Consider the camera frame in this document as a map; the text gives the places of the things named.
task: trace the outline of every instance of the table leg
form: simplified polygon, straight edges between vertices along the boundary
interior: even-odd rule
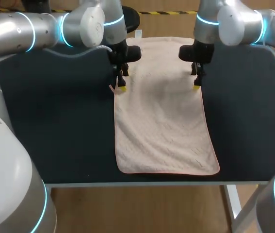
[[[229,213],[231,221],[234,221],[236,216],[241,211],[241,204],[238,195],[238,190],[236,189],[236,185],[224,185],[226,200],[228,203]]]
[[[46,186],[46,189],[47,189],[47,192],[48,192],[49,196],[51,196],[51,189],[52,189],[52,187],[49,186],[48,184],[45,184],[45,186]]]
[[[235,219],[232,219],[232,233],[243,233],[257,219],[256,201],[264,187],[259,185]]]

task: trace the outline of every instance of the metal table frame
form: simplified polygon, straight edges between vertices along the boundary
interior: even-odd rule
[[[139,187],[139,186],[186,186],[186,185],[223,185],[225,198],[228,203],[231,218],[232,233],[243,233],[250,224],[257,220],[256,200],[259,193],[268,182],[118,182],[118,183],[50,183],[46,184],[51,193],[52,188],[77,188],[77,187]],[[242,208],[237,184],[258,184],[258,188]]]

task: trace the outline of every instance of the wooden floor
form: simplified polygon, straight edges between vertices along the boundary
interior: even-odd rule
[[[9,6],[14,0],[6,0]],[[52,0],[74,9],[78,0]],[[275,9],[275,0],[243,0],[255,9]],[[197,10],[199,0],[122,0],[138,11]],[[193,37],[195,15],[141,16],[143,37]],[[242,205],[254,185],[238,186]],[[54,189],[57,233],[228,233],[230,223],[219,186]],[[247,231],[255,233],[255,226]]]

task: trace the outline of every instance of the white towel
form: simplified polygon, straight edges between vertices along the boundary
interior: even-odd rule
[[[194,40],[177,37],[128,39],[142,49],[129,64],[127,91],[115,91],[115,150],[124,173],[212,175],[219,171],[208,133],[201,88],[179,47]]]

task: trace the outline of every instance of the black table surface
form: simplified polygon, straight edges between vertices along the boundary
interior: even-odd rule
[[[106,51],[76,59],[33,51],[0,62],[16,136],[46,183],[268,181],[275,174],[275,58],[257,47],[218,44],[206,73],[203,101],[219,173],[129,175],[115,159]]]

